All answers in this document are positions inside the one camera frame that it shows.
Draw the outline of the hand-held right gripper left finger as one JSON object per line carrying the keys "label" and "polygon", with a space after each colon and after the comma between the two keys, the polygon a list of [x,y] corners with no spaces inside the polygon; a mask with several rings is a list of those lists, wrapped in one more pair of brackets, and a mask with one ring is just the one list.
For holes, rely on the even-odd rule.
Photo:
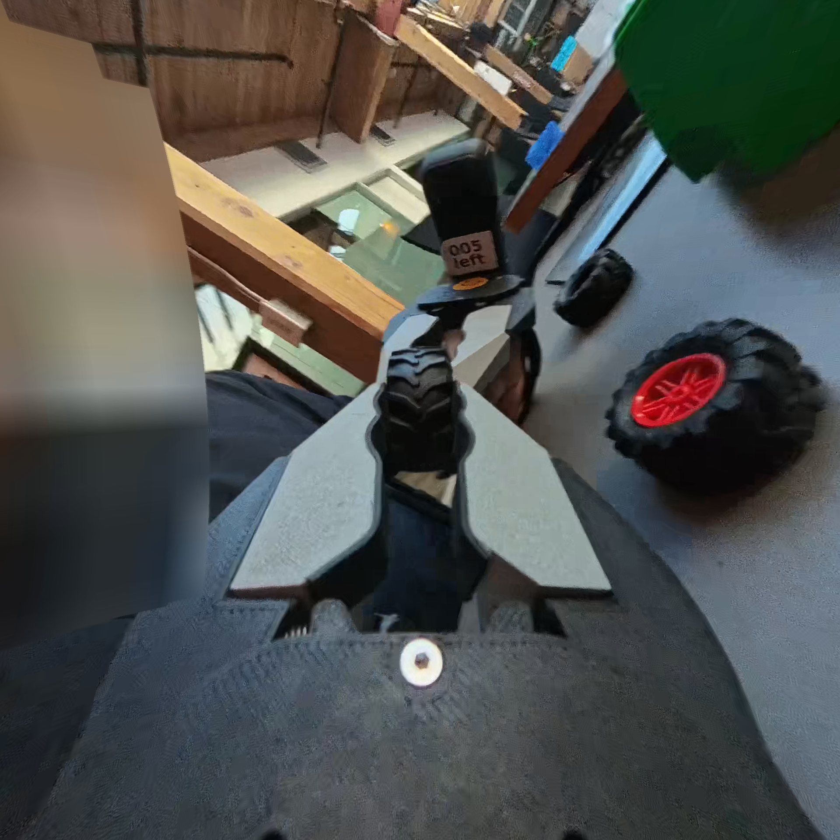
{"label": "hand-held right gripper left finger", "polygon": [[303,592],[325,581],[382,521],[379,420],[371,385],[296,447],[230,585],[232,592]]}

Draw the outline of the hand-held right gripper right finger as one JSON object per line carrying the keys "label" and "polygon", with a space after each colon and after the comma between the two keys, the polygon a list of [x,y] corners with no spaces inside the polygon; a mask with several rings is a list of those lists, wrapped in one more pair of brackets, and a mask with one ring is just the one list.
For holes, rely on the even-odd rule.
{"label": "hand-held right gripper right finger", "polygon": [[611,594],[547,450],[474,388],[459,393],[467,445],[456,488],[466,537],[542,595]]}

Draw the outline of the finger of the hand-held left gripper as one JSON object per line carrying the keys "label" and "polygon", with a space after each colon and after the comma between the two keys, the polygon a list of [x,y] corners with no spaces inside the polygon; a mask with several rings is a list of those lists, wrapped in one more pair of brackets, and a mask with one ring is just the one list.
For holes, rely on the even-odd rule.
{"label": "finger of the hand-held left gripper", "polygon": [[486,391],[509,361],[509,336],[506,332],[464,332],[451,362],[459,385],[474,391]]}

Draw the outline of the black rubber toy tire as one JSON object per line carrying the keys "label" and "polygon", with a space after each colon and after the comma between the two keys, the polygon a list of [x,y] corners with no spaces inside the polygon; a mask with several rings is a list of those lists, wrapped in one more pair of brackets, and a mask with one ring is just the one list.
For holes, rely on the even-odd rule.
{"label": "black rubber toy tire", "polygon": [[[728,378],[685,421],[646,428],[631,417],[637,388],[661,365],[695,353],[717,354]],[[625,376],[605,412],[619,455],[670,487],[696,494],[740,489],[774,476],[812,440],[826,403],[818,373],[777,332],[730,318],[672,336]]]}
{"label": "black rubber toy tire", "polygon": [[374,441],[387,476],[457,472],[465,443],[459,430],[463,400],[444,348],[393,352],[376,405]]}
{"label": "black rubber toy tire", "polygon": [[594,327],[614,309],[631,286],[634,268],[612,248],[601,248],[562,285],[554,312],[579,329]]}

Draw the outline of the red toy wheel rim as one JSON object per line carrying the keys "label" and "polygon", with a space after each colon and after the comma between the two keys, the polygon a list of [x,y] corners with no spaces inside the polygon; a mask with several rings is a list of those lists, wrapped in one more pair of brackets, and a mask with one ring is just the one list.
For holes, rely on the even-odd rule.
{"label": "red toy wheel rim", "polygon": [[691,353],[659,366],[636,390],[631,417],[641,427],[674,425],[697,414],[726,384],[725,360]]}

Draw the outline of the green plastic bin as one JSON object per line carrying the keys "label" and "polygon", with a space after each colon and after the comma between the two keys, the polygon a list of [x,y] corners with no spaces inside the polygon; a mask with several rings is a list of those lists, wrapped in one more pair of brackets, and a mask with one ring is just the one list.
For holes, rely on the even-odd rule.
{"label": "green plastic bin", "polygon": [[638,1],[613,54],[692,182],[775,173],[838,127],[838,1]]}

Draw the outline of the person's left hand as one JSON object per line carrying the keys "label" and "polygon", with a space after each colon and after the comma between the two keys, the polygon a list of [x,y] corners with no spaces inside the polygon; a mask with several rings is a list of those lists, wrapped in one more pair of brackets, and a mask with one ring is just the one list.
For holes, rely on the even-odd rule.
{"label": "person's left hand", "polygon": [[488,385],[485,398],[507,419],[521,426],[529,413],[531,386],[529,348],[521,338],[511,337],[508,362]]}

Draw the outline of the blue block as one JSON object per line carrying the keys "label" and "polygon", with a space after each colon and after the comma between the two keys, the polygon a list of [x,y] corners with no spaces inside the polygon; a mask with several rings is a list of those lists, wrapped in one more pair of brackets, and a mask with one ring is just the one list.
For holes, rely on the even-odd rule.
{"label": "blue block", "polygon": [[564,131],[558,122],[549,122],[538,138],[531,144],[525,162],[536,172],[548,160],[564,138]]}

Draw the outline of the light wooden beam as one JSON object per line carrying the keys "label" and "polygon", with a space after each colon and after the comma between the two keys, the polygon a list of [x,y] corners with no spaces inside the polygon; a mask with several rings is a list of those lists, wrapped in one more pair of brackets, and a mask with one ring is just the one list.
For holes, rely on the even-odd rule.
{"label": "light wooden beam", "polygon": [[395,38],[419,58],[448,79],[469,98],[474,99],[499,123],[518,130],[525,111],[502,95],[455,52],[439,42],[413,18],[402,15],[395,26]]}

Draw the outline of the grey flat panel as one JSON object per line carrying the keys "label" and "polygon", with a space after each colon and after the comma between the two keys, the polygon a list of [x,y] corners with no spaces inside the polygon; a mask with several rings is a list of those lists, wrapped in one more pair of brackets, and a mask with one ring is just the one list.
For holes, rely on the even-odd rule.
{"label": "grey flat panel", "polygon": [[568,234],[571,244],[563,252],[571,252],[578,265],[605,249],[670,169],[667,153],[651,130],[638,124],[626,131],[572,179],[565,204],[535,253],[532,278]]}

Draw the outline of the wooden plank structure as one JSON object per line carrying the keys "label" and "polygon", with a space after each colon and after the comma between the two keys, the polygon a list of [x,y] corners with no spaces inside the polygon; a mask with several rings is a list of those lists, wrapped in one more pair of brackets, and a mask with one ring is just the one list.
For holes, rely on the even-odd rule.
{"label": "wooden plank structure", "polygon": [[392,37],[407,2],[11,1],[16,24],[86,42],[108,79],[147,88],[169,144],[199,161],[329,130],[343,18]]}

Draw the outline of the wooden post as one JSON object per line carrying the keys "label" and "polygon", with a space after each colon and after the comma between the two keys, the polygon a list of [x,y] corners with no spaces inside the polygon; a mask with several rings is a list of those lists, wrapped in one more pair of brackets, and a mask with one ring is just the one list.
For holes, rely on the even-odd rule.
{"label": "wooden post", "polygon": [[339,40],[329,118],[340,132],[362,144],[371,132],[397,41],[353,11],[343,18]]}

